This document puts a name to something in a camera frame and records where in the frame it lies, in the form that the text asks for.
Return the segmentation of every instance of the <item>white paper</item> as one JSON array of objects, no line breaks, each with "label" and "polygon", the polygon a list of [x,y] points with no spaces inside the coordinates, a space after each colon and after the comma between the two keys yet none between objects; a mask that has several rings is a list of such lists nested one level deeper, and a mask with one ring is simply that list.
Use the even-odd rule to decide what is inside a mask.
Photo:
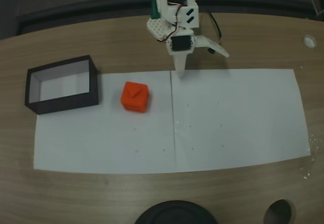
[{"label": "white paper", "polygon": [[[148,85],[146,113],[120,104],[126,81]],[[182,78],[175,72],[106,74],[98,85],[100,105],[38,116],[34,168],[164,173],[309,155],[293,70],[187,70]]]},{"label": "white paper", "polygon": [[[98,76],[97,106],[37,117],[34,168],[91,173],[175,172],[170,72]],[[148,111],[126,111],[126,81],[145,83]]]},{"label": "white paper", "polygon": [[293,70],[172,72],[177,171],[277,162],[309,155]]}]

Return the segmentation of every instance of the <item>black box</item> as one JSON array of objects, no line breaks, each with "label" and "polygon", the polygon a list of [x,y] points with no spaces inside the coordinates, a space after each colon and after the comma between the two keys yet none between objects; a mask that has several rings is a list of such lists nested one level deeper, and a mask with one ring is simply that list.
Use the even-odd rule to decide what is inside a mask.
[{"label": "black box", "polygon": [[81,56],[29,69],[25,105],[46,114],[99,104],[97,69]]}]

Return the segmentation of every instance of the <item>wooden table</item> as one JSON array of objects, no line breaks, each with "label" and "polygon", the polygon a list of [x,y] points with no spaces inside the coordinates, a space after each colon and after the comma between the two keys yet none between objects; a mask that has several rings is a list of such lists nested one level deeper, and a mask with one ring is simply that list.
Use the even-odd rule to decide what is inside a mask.
[{"label": "wooden table", "polygon": [[[228,59],[197,49],[187,68],[293,68],[309,135],[324,137],[324,23],[265,15],[215,14]],[[197,203],[220,224],[261,224],[267,208],[287,199],[294,223],[324,221],[324,153],[304,179],[309,158],[203,172],[112,175],[33,170],[36,115],[24,106],[28,68],[91,55],[102,73],[172,70],[164,44],[146,31],[146,16],[38,31],[0,41],[0,222],[132,224],[168,200]],[[207,14],[201,34],[217,40]],[[302,43],[316,38],[317,48]]]}]

